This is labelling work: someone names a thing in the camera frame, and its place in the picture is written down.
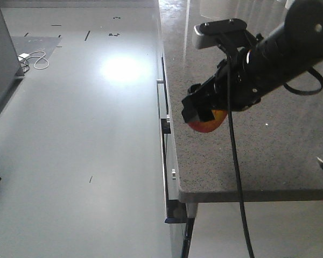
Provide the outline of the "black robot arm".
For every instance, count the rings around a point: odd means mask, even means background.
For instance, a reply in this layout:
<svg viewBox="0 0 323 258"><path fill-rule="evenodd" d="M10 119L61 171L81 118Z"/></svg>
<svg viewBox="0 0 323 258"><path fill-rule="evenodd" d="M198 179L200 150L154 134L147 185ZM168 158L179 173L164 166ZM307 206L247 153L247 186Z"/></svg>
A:
<svg viewBox="0 0 323 258"><path fill-rule="evenodd" d="M323 1L295 1L285 21L268 37L253 35L232 18L194 28L196 48L216 46L227 58L206 82L182 100L186 123L210 121L213 110L244 111L277 87L323 60Z"/></svg>

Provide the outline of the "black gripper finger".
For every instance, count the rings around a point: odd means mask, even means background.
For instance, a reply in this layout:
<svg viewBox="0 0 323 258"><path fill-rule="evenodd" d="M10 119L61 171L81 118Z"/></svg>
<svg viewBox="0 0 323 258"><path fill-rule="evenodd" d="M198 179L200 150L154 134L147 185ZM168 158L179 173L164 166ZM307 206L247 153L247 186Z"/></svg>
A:
<svg viewBox="0 0 323 258"><path fill-rule="evenodd" d="M185 97L182 101L183 110L181 112L185 123L190 122L208 122L214 120L212 110L208 107L202 107L191 99Z"/></svg>

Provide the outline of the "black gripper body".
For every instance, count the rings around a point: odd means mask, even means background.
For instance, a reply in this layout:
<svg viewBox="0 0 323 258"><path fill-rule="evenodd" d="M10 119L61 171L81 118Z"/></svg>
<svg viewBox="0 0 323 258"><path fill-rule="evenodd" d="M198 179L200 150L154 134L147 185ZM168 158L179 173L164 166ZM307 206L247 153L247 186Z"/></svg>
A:
<svg viewBox="0 0 323 258"><path fill-rule="evenodd" d="M213 76L188 88L187 96L211 110L240 112L260 103L261 87L249 68L251 55L251 49L243 49L236 59L222 60Z"/></svg>

